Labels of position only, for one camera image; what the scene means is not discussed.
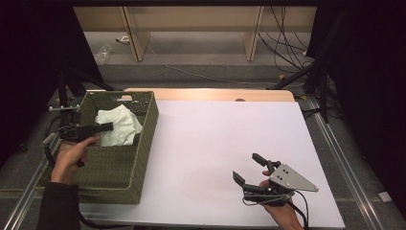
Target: green woven basket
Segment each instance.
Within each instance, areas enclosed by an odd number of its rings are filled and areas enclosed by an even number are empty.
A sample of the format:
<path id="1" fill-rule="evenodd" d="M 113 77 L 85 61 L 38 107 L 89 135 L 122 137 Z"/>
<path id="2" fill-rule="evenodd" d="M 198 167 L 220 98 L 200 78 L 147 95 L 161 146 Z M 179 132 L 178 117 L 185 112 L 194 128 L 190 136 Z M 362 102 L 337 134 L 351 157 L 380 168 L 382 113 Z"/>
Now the green woven basket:
<path id="1" fill-rule="evenodd" d="M 132 100 L 118 101 L 123 95 L 130 96 Z M 143 131 L 135 136 L 132 146 L 88 147 L 88 161 L 74 177 L 74 183 L 79 185 L 80 202 L 140 203 L 159 115 L 153 92 L 88 92 L 80 105 L 80 124 L 93 125 L 100 109 L 110 110 L 120 104 L 136 115 Z M 34 187 L 41 194 L 51 179 L 51 171 L 52 168 L 47 165 Z"/>

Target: table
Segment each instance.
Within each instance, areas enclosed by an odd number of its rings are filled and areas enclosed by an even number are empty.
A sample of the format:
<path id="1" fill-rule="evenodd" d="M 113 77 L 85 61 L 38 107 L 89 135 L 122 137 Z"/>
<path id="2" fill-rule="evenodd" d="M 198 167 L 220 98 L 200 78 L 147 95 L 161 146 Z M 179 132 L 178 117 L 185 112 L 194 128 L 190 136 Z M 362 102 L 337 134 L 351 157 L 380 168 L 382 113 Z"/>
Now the table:
<path id="1" fill-rule="evenodd" d="M 220 228 L 276 226 L 262 207 L 242 204 L 232 171 L 247 183 L 265 179 L 255 151 L 281 160 L 320 188 L 304 195 L 311 227 L 344 223 L 292 94 L 233 89 L 134 89 L 155 92 L 160 116 L 148 159 L 141 203 L 81 204 L 100 223 Z M 235 102 L 244 99 L 246 102 Z M 302 198 L 295 204 L 305 210 Z"/>

